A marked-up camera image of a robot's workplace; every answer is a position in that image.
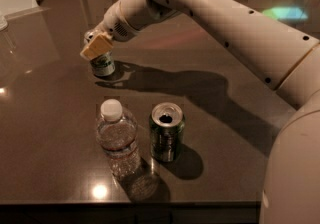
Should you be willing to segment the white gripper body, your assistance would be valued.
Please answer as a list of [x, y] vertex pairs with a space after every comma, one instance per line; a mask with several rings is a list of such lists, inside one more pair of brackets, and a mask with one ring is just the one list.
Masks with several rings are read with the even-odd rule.
[[126, 21], [121, 11], [121, 1], [117, 1], [106, 11], [96, 28], [118, 42], [127, 42], [138, 34], [138, 31]]

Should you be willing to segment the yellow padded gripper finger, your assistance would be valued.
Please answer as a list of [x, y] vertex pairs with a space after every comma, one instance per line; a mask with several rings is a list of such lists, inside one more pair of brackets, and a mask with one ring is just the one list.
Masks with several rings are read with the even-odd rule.
[[100, 33], [92, 38], [80, 52], [80, 56], [85, 60], [91, 61], [113, 48], [112, 39], [106, 33]]

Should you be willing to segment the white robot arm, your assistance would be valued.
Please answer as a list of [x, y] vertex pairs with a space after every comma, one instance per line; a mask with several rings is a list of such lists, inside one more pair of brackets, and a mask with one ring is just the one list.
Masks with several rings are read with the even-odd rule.
[[267, 164], [259, 224], [320, 224], [320, 41], [233, 0], [118, 0], [81, 55], [92, 60], [145, 27], [191, 17], [296, 113]]

